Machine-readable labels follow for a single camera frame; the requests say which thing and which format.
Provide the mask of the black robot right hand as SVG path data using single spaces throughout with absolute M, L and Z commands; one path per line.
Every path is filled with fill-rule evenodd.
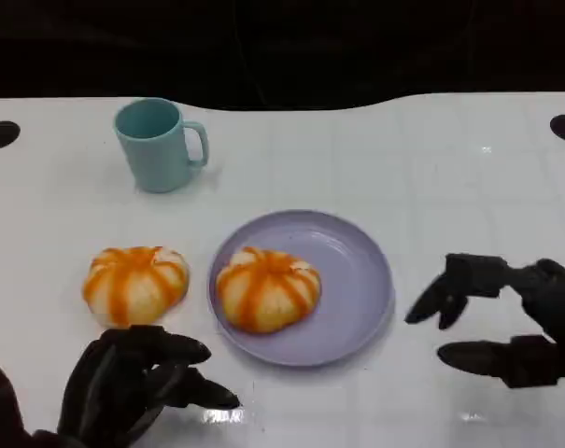
M 498 378 L 511 389 L 556 385 L 565 378 L 565 267 L 552 259 L 514 268 L 500 257 L 448 254 L 444 271 L 404 320 L 414 325 L 437 315 L 439 329 L 446 330 L 471 297 L 496 299 L 506 287 L 520 296 L 524 312 L 542 333 L 514 336 L 507 343 L 448 343 L 438 348 L 438 358 L 453 369 Z

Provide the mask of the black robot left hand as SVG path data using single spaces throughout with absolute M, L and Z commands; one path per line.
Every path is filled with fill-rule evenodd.
M 239 408 L 233 392 L 197 370 L 210 356 L 203 343 L 160 326 L 109 329 L 73 369 L 57 431 L 86 447 L 128 447 L 166 407 Z

